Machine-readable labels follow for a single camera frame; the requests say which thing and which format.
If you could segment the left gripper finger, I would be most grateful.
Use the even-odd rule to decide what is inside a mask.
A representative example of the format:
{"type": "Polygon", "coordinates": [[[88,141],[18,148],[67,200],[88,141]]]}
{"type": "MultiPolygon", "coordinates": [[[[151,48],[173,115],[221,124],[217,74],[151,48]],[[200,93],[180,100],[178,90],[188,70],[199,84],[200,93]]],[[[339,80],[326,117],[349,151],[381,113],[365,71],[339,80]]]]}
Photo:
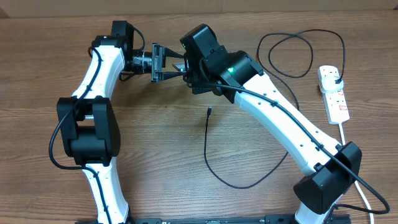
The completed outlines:
{"type": "Polygon", "coordinates": [[[170,50],[167,47],[164,47],[164,53],[163,53],[164,57],[172,57],[172,58],[184,58],[184,56],[182,54],[176,53],[173,50],[170,50]]]}
{"type": "Polygon", "coordinates": [[[185,72],[159,72],[158,80],[168,80],[178,76],[184,76],[185,72]]]}

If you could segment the blue screen Galaxy smartphone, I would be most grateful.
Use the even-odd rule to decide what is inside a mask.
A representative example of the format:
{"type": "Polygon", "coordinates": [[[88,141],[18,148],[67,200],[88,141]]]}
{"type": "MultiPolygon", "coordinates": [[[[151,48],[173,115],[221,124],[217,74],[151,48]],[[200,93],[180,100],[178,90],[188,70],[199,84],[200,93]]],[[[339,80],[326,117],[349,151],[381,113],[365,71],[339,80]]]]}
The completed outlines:
{"type": "Polygon", "coordinates": [[[184,62],[176,62],[172,64],[173,68],[176,69],[178,72],[185,72],[186,67],[184,62]]]}

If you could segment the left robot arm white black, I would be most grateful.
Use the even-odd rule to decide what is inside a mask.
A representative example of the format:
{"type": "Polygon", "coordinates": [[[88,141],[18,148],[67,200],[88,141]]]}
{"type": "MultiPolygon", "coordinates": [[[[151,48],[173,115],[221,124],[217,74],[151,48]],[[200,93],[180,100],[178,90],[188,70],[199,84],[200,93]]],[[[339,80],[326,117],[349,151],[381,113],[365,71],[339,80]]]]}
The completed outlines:
{"type": "Polygon", "coordinates": [[[138,32],[128,21],[113,21],[110,35],[98,35],[88,48],[91,63],[81,85],[68,98],[57,102],[58,124],[49,143],[53,157],[57,134],[62,135],[65,154],[75,161],[73,170],[82,170],[91,187],[98,216],[95,223],[133,223],[130,207],[119,182],[116,157],[121,134],[111,97],[117,80],[149,73],[153,82],[183,75],[184,69],[163,72],[167,57],[182,58],[167,47],[153,44],[151,52],[134,49],[138,32]]]}

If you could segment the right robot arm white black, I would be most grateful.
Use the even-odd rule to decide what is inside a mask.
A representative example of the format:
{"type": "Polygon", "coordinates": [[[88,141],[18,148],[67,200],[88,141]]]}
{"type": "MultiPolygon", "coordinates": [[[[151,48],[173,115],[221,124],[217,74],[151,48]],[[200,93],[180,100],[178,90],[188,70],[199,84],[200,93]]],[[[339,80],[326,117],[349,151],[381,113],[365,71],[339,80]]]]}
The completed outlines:
{"type": "Polygon", "coordinates": [[[254,116],[303,172],[294,185],[300,206],[291,223],[326,223],[358,176],[359,147],[353,142],[341,144],[319,130],[285,99],[250,55],[242,50],[229,53],[208,25],[192,29],[180,42],[193,93],[223,95],[254,116]]]}

